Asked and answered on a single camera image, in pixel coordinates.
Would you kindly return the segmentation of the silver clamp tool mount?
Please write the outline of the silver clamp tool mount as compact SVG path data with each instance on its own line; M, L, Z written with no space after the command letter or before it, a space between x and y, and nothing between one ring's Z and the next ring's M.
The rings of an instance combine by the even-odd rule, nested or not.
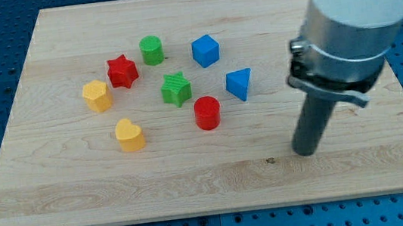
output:
M304 91L305 102L314 109L341 101L366 107L367 92L382 72L384 55L400 26L349 25L309 1L299 36L289 43L288 84Z

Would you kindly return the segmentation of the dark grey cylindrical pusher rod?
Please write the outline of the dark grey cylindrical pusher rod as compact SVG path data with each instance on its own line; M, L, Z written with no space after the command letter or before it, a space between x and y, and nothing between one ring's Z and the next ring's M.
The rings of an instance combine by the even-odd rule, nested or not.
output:
M335 106L334 101L306 95L292 139L295 153L314 154Z

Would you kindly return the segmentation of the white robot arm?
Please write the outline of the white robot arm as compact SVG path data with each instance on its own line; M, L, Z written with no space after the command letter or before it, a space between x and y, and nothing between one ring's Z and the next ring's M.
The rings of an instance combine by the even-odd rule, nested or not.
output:
M309 0L289 43L290 87L306 93L292 148L310 156L337 102L366 107L400 30L403 0Z

